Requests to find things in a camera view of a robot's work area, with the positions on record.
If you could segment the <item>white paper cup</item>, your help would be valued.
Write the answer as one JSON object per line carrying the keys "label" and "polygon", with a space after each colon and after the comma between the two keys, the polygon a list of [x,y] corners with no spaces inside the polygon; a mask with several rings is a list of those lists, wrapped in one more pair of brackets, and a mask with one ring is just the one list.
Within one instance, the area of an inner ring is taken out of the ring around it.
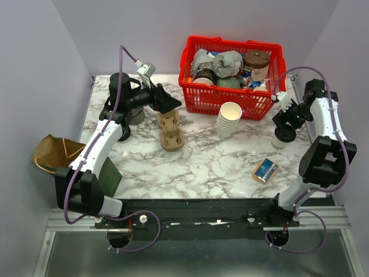
{"label": "white paper cup", "polygon": [[279,140],[276,136],[272,137],[271,140],[271,145],[275,148],[275,149],[283,149],[285,148],[285,146],[287,145],[285,142]]}

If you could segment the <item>black plastic cup lid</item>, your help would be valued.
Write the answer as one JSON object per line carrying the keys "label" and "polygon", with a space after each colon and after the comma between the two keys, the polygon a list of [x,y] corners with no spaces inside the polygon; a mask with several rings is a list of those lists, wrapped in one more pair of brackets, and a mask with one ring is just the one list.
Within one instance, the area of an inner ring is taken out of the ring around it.
{"label": "black plastic cup lid", "polygon": [[288,128],[284,128],[284,129],[278,129],[276,128],[274,130],[274,135],[276,137],[276,139],[278,139],[281,142],[284,143],[290,143],[292,141],[294,141],[294,139],[296,138],[296,132],[294,129],[288,129]]}

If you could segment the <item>brown cardboard cup carrier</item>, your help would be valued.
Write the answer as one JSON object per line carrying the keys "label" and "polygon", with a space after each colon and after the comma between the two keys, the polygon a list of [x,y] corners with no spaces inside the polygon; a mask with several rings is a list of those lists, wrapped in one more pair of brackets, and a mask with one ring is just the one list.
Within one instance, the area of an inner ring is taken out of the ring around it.
{"label": "brown cardboard cup carrier", "polygon": [[160,144],[166,151],[178,151],[185,144],[183,131],[179,127],[180,116],[177,110],[168,113],[157,113],[157,124],[161,127]]}

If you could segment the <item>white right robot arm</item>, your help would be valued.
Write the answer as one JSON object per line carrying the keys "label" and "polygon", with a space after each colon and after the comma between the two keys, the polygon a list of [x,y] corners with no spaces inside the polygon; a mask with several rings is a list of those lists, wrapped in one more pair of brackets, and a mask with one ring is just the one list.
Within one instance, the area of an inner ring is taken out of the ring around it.
{"label": "white right robot arm", "polygon": [[307,121],[314,123],[317,137],[300,160],[296,181],[271,200],[265,219],[272,226],[291,220],[313,193],[330,193],[346,179],[346,170],[357,152],[357,146],[349,143],[341,130],[338,96],[325,90],[322,80],[306,83],[300,104],[285,92],[279,92],[275,99],[281,103],[281,110],[272,119],[276,125],[272,141],[275,147],[293,142],[296,130]]}

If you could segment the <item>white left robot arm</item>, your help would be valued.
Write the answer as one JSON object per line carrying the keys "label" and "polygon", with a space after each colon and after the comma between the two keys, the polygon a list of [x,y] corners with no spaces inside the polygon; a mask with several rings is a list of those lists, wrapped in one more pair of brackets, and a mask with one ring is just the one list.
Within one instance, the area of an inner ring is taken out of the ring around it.
{"label": "white left robot arm", "polygon": [[164,114],[181,104],[161,84],[145,83],[126,73],[111,75],[109,97],[93,136],[67,167],[55,172],[58,208],[83,216],[107,216],[114,227],[123,227],[128,214],[122,201],[104,192],[99,183],[103,164],[116,142],[129,138],[133,110],[149,106]]}

